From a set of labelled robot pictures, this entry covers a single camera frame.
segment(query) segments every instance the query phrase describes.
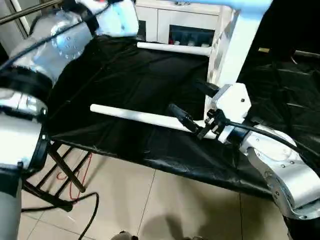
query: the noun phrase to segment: white pipe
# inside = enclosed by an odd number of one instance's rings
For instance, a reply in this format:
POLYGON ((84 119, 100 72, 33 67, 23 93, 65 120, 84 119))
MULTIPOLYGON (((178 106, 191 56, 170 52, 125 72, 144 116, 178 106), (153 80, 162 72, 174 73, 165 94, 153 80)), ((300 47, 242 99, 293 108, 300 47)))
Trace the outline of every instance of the white pipe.
MULTIPOLYGON (((128 109, 122 109, 122 108, 117 108, 117 107, 112 107, 112 106, 103 106, 103 105, 98 105, 98 104, 92 104, 90 106, 90 111, 99 113, 99 114, 104 114, 104 115, 109 115, 109 116, 114 116, 122 119, 129 119, 129 120, 134 120, 137 122, 142 122, 146 124, 152 124, 160 127, 165 127, 165 128, 170 128, 170 129, 176 129, 180 131, 185 131, 185 132, 190 132, 189 129, 184 127, 178 119, 175 117, 171 116, 163 116, 163 115, 158 115, 158 114, 152 114, 152 113, 146 113, 146 112, 141 112, 141 111, 132 111, 128 109)), ((201 121, 195 121, 199 126, 205 127, 205 122, 203 120, 201 121)), ((206 139, 215 139, 216 135, 212 132, 209 131, 204 138, 206 139)))
POLYGON ((139 49, 152 49, 167 52, 176 52, 184 54, 202 55, 209 57, 212 51, 212 47, 201 47, 201 46, 182 46, 182 45, 171 45, 161 43, 149 43, 149 42, 138 42, 136 46, 139 49))

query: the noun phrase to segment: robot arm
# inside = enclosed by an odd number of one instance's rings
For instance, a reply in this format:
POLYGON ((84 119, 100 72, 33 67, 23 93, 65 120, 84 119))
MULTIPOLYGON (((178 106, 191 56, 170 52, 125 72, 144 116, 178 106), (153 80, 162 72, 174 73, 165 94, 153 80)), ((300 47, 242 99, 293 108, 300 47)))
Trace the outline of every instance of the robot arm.
POLYGON ((0 239, 17 239, 22 172, 33 174, 45 164, 47 99, 63 69, 95 35, 136 36, 139 29, 131 0, 65 2, 62 9, 36 19, 30 36, 11 55, 53 38, 0 71, 0 180, 5 183, 0 185, 0 239))
MULTIPOLYGON (((206 126, 198 126, 197 137, 202 139, 212 131, 218 141, 225 143, 231 135, 236 135, 240 138, 239 150, 260 172, 283 216, 294 220, 320 217, 320 178, 299 153, 269 136, 252 130, 244 132, 230 124, 233 122, 241 126, 251 107, 245 85, 226 84, 211 97, 206 126)), ((181 119, 177 110, 173 113, 181 119)), ((296 147, 294 140, 281 131, 260 124, 253 129, 277 136, 296 147)))

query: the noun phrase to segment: bolt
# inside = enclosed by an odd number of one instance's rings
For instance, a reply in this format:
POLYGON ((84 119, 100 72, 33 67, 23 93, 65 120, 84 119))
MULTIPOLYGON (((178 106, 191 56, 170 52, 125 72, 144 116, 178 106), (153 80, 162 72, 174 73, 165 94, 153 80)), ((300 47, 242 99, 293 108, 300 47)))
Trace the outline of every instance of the bolt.
POLYGON ((23 161, 18 161, 17 167, 18 167, 19 170, 23 169, 24 168, 24 162, 23 161))

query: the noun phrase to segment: black wire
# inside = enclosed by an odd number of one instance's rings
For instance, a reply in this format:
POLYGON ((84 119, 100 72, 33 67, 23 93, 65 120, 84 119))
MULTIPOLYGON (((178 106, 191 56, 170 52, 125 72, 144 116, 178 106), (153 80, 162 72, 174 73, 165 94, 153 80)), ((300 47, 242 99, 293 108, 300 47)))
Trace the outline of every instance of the black wire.
POLYGON ((314 155, 315 157, 319 158, 319 153, 309 149, 308 147, 304 146, 304 151, 300 148, 298 148, 297 146, 291 144, 290 142, 286 141, 285 139, 277 136, 277 135, 274 135, 270 132, 267 132, 267 131, 264 131, 264 130, 261 130, 261 129, 258 129, 256 127, 253 127, 253 126, 248 126, 248 125, 245 125, 245 124, 242 124, 242 123, 237 123, 237 122, 233 122, 233 121, 227 121, 226 123, 227 125, 230 125, 230 126, 234 126, 234 127, 237 127, 237 128, 241 128, 241 129, 245 129, 245 130, 248 130, 248 131, 252 131, 252 132, 256 132, 258 134, 261 134, 261 135, 264 135, 264 136, 267 136, 273 140, 276 140, 277 142, 279 143, 282 143, 283 145, 286 145, 287 147, 289 147, 290 149, 296 151, 298 154, 300 154, 301 156, 301 159, 310 167, 312 168, 318 175, 320 175, 320 171, 319 171, 319 168, 317 165, 315 165, 314 162, 312 161, 309 161, 308 158, 305 156, 305 153, 308 152, 312 155, 314 155))
POLYGON ((106 6, 104 9, 102 9, 101 11, 97 12, 96 14, 90 15, 88 17, 85 17, 82 19, 82 21, 76 23, 75 25, 69 26, 63 30, 61 30, 60 32, 52 35, 52 36, 48 36, 43 38, 42 40, 36 42, 35 44, 31 45, 30 47, 27 47, 26 49, 24 49, 23 51, 19 52, 17 55, 9 58, 7 61, 5 61, 1 66, 0 66, 0 72, 7 69, 8 67, 10 67, 15 61, 17 61, 19 58, 23 57, 24 55, 30 53, 31 51, 37 49, 38 47, 40 47, 41 45, 51 41, 52 39, 56 38, 57 36, 65 33, 66 31, 69 31, 70 29, 75 28, 76 26, 79 26, 82 23, 87 22, 88 20, 95 18, 97 15, 100 15, 102 12, 104 12, 108 7, 110 6, 110 4, 108 4, 108 6, 106 6))
MULTIPOLYGON (((98 207, 99 207, 99 194, 97 192, 92 192, 92 193, 89 193, 87 195, 84 195, 82 197, 79 197, 78 199, 76 200, 72 200, 72 201, 69 201, 69 203, 72 203, 72 204, 76 204, 82 200, 85 200, 91 196, 94 196, 96 197, 95 199, 95 207, 94 207, 94 210, 93 210, 93 214, 90 218, 90 221, 88 222, 88 224, 86 225, 86 227, 84 228, 83 232, 81 233, 80 237, 79 237, 79 240, 81 240, 86 232, 88 231, 88 229, 90 228, 92 222, 94 221, 96 215, 97 215, 97 212, 98 212, 98 207)), ((33 212, 39 212, 39 211, 47 211, 47 210, 52 210, 52 209, 57 209, 59 208, 60 206, 44 206, 44 207, 31 207, 31 208, 22 208, 21 209, 21 212, 22 213, 33 213, 33 212)))

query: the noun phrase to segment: floor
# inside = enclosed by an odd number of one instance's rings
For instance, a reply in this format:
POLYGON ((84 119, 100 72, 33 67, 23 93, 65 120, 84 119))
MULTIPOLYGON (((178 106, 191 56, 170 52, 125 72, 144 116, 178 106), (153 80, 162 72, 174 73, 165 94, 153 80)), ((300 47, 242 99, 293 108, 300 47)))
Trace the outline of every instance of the floor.
MULTIPOLYGON (((62 146, 63 154, 67 147, 62 146)), ((74 149, 70 167, 87 152, 74 149)), ((29 181, 36 184, 53 166, 48 157, 44 169, 29 181)), ((82 180, 87 163, 79 173, 82 180)), ((57 170, 43 186, 54 193, 63 183, 57 170)), ((84 239, 110 240, 122 230, 141 240, 182 240, 202 236, 208 240, 287 240, 287 228, 277 207, 269 201, 154 170, 112 157, 93 154, 84 181, 86 193, 99 192, 100 204, 84 239)), ((67 187, 62 198, 75 198, 78 190, 67 187)), ((22 207, 47 204, 22 192, 22 207)), ((76 240, 87 225, 95 198, 76 204, 69 213, 60 209, 23 213, 19 240, 76 240)))

